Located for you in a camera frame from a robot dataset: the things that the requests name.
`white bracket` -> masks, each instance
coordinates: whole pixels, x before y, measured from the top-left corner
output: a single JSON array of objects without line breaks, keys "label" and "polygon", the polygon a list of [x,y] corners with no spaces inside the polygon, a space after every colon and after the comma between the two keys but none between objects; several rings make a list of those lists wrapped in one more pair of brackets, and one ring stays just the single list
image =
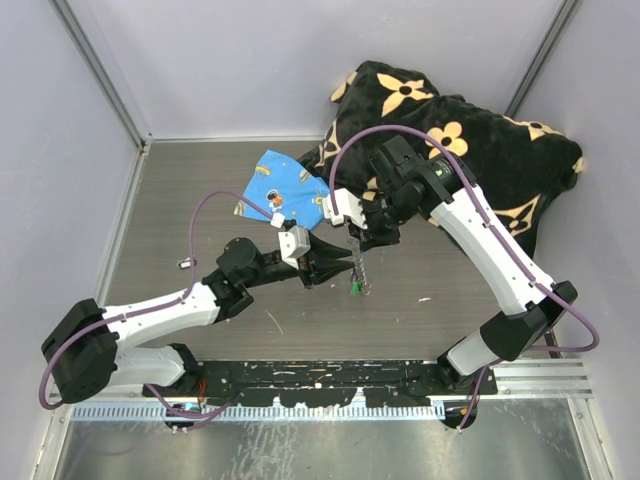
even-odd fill
[{"label": "white bracket", "polygon": [[348,218],[355,226],[362,230],[367,229],[367,222],[364,218],[364,212],[362,211],[362,203],[358,198],[346,188],[336,190],[336,203],[338,204],[338,213],[333,211],[333,204],[331,203],[331,197],[325,197],[322,199],[322,211],[324,218],[334,227],[344,225]]},{"label": "white bracket", "polygon": [[184,373],[184,362],[173,347],[130,348],[118,352],[115,359],[117,369],[111,374],[108,393],[113,388],[129,387],[140,391],[140,385],[151,383],[168,387]]},{"label": "white bracket", "polygon": [[276,212],[273,214],[273,217],[271,217],[271,226],[276,228],[282,228],[282,225],[284,225],[285,220],[286,218],[282,213]]},{"label": "white bracket", "polygon": [[286,232],[278,232],[282,261],[298,270],[298,259],[311,250],[309,231],[298,225]]}]

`cable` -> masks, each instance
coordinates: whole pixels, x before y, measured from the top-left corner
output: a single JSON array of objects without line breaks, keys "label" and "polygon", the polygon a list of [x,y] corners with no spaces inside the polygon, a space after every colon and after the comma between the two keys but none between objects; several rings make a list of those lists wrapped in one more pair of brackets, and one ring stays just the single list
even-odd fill
[{"label": "cable", "polygon": [[581,352],[588,352],[596,348],[600,343],[600,335],[598,334],[598,331],[596,330],[595,326],[577,308],[565,302],[562,298],[560,298],[554,292],[546,288],[544,285],[538,283],[535,275],[529,270],[529,268],[524,264],[524,262],[520,260],[520,257],[518,257],[518,254],[511,248],[507,240],[500,233],[500,230],[498,230],[498,228],[495,225],[491,224],[489,215],[484,210],[484,208],[482,208],[482,205],[480,204],[480,200],[478,200],[478,197],[476,197],[476,194],[473,191],[473,187],[471,186],[471,183],[469,182],[469,179],[467,178],[467,176],[462,171],[462,168],[460,167],[458,160],[453,155],[451,155],[451,153],[444,146],[442,146],[439,142],[437,142],[434,138],[430,137],[426,133],[421,132],[420,130],[416,130],[415,128],[406,127],[404,125],[379,125],[377,127],[371,127],[371,128],[362,130],[356,133],[349,140],[347,140],[347,142],[342,146],[342,149],[340,150],[340,152],[338,152],[338,155],[333,161],[333,165],[331,165],[331,173],[329,174],[329,195],[331,196],[331,204],[333,205],[333,211],[336,214],[338,214],[338,203],[336,201],[336,192],[335,192],[336,172],[338,170],[338,165],[340,165],[340,162],[344,158],[344,154],[349,150],[349,148],[351,148],[351,146],[354,143],[356,143],[361,138],[366,137],[367,135],[371,135],[373,133],[387,132],[387,131],[403,132],[403,133],[408,133],[410,135],[414,135],[418,138],[425,140],[426,142],[428,142],[429,144],[437,148],[440,151],[440,153],[442,153],[445,156],[445,158],[449,161],[449,163],[455,170],[458,177],[460,177],[460,181],[462,182],[464,189],[467,191],[467,194],[471,198],[471,202],[473,203],[473,206],[476,207],[476,211],[478,212],[478,214],[480,214],[480,217],[482,218],[484,223],[488,225],[489,229],[491,230],[493,235],[496,237],[498,242],[500,242],[504,250],[507,252],[509,257],[511,258],[511,260],[513,260],[513,262],[518,266],[518,268],[522,271],[522,273],[527,277],[527,279],[530,282],[532,282],[532,284],[538,290],[544,293],[547,297],[551,298],[551,300],[553,300],[555,303],[560,305],[564,310],[571,313],[571,315],[576,317],[578,321],[582,323],[587,328],[587,330],[589,330],[589,333],[591,333],[591,336],[593,337],[589,345],[585,345],[582,347],[552,347],[552,346],[540,345],[540,346],[530,347],[530,349],[535,351],[544,351],[544,352],[581,353]]},{"label": "cable", "polygon": [[473,389],[473,394],[471,395],[471,402],[467,407],[467,413],[464,414],[460,425],[458,425],[458,431],[461,431],[464,428],[464,426],[467,424],[467,420],[469,420],[469,416],[471,416],[471,410],[473,410],[473,408],[475,407],[480,393],[480,385],[482,385],[482,379],[484,378],[484,374],[487,372],[488,368],[489,365],[485,365],[484,367],[482,367],[482,370],[480,370],[480,374],[478,375],[478,379],[476,380],[476,387]]},{"label": "cable", "polygon": [[198,392],[198,404],[202,405],[202,403],[204,402],[204,396],[207,393],[207,380],[200,380],[198,382],[198,386],[200,387],[200,391]]},{"label": "cable", "polygon": [[[69,337],[60,346],[60,348],[58,348],[58,350],[56,350],[56,352],[53,354],[53,356],[51,357],[51,359],[47,363],[47,366],[44,369],[44,373],[42,374],[42,379],[40,380],[40,387],[38,388],[38,399],[40,400],[40,405],[42,405],[42,407],[44,409],[46,409],[46,410],[55,410],[56,408],[59,408],[63,404],[62,401],[57,402],[57,403],[49,403],[49,401],[47,400],[47,383],[49,381],[49,377],[51,376],[51,372],[53,371],[53,368],[55,367],[55,365],[60,360],[60,357],[62,357],[62,355],[64,355],[64,353],[69,349],[69,347],[71,347],[71,345],[73,345],[75,342],[77,342],[79,339],[81,339],[85,335],[93,332],[94,330],[102,328],[102,327],[104,327],[106,325],[109,325],[111,323],[114,323],[114,322],[117,322],[117,321],[121,321],[121,320],[125,320],[126,321],[127,319],[130,319],[130,318],[139,317],[140,315],[146,315],[148,313],[159,312],[159,311],[164,310],[166,308],[173,307],[174,305],[178,305],[179,303],[181,303],[184,299],[186,299],[191,294],[191,291],[193,290],[193,286],[196,283],[196,265],[195,265],[196,262],[193,261],[193,259],[194,259],[193,232],[194,232],[194,229],[195,229],[196,218],[198,217],[198,214],[200,213],[200,210],[202,209],[202,207],[209,201],[209,199],[211,199],[212,197],[214,197],[215,195],[218,195],[220,193],[224,193],[224,194],[227,194],[227,195],[232,195],[232,196],[240,199],[241,201],[245,202],[247,205],[249,205],[250,207],[254,208],[257,212],[261,213],[262,215],[264,215],[267,218],[272,218],[273,217],[273,215],[271,213],[269,213],[266,210],[262,209],[261,207],[259,207],[258,205],[256,205],[254,202],[252,202],[248,198],[244,197],[243,195],[240,195],[239,193],[234,192],[232,190],[221,189],[221,190],[215,190],[215,191],[207,194],[202,200],[200,200],[200,202],[198,203],[198,205],[194,209],[193,215],[191,216],[191,222],[189,223],[188,241],[189,241],[189,259],[191,260],[190,266],[189,266],[189,270],[191,271],[191,282],[190,282],[189,286],[187,287],[187,289],[185,290],[185,292],[182,294],[182,296],[181,297],[177,297],[175,300],[171,300],[171,301],[169,301],[167,303],[163,303],[161,305],[155,305],[153,307],[141,308],[140,310],[135,310],[133,312],[128,312],[126,317],[124,315],[116,315],[114,317],[105,318],[103,320],[100,320],[100,321],[98,321],[96,323],[93,323],[93,324],[89,325],[88,327],[85,327],[85,328],[79,330],[78,332],[73,334],[71,337]],[[165,406],[168,405],[168,403],[166,403],[164,398],[162,398],[162,396],[158,393],[158,391],[152,385],[147,385],[147,387],[156,396],[156,398],[158,400],[160,400],[160,403],[164,402]],[[177,416],[182,416],[184,418],[193,418],[194,420],[195,419],[206,419],[207,421],[210,421],[213,418],[215,418],[215,416],[212,416],[213,413],[215,413],[215,411],[210,413],[210,414],[201,415],[200,417],[195,418],[195,417],[188,417],[186,415],[183,415],[182,412],[179,412],[178,410],[175,410],[170,406],[169,406],[168,410],[171,413],[173,413],[174,415],[177,414]]]}]

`black mounting plate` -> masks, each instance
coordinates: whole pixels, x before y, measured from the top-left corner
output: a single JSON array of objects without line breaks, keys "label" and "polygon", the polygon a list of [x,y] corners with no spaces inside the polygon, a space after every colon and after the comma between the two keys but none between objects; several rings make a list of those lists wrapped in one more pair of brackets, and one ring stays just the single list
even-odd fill
[{"label": "black mounting plate", "polygon": [[[285,407],[298,402],[309,408],[345,406],[358,388],[362,388],[367,407],[428,406],[429,395],[469,395],[474,380],[469,377],[455,390],[448,390],[438,381],[436,364],[423,360],[209,361],[202,362],[200,369],[208,404],[237,401],[251,407],[271,406],[275,397]],[[170,387],[159,391],[170,400],[197,397],[199,387],[186,394]],[[497,393],[493,376],[485,375],[480,393]],[[144,388],[143,395],[149,397],[151,392]]]}]

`green object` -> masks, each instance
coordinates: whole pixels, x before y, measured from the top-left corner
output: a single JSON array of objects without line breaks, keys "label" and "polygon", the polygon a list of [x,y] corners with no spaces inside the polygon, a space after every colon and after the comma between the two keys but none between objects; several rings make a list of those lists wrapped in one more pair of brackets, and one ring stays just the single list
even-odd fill
[{"label": "green object", "polygon": [[351,285],[351,295],[357,295],[362,291],[362,282],[360,280],[356,280]]}]

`white wall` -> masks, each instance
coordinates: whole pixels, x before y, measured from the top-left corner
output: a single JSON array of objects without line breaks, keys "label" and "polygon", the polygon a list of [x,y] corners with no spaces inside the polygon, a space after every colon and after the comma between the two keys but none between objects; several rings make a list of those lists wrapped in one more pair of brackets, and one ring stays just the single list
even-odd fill
[{"label": "white wall", "polygon": [[560,3],[70,1],[156,138],[324,134],[328,97],[364,60],[504,111]]},{"label": "white wall", "polygon": [[21,480],[49,418],[40,344],[95,295],[135,147],[49,2],[0,11],[0,478]]},{"label": "white wall", "polygon": [[[578,141],[587,170],[542,220],[538,257],[578,288],[578,306],[602,335],[584,356],[610,446],[625,478],[638,478],[640,415],[640,3],[583,2],[520,119]],[[565,318],[560,339],[588,341]]]}]

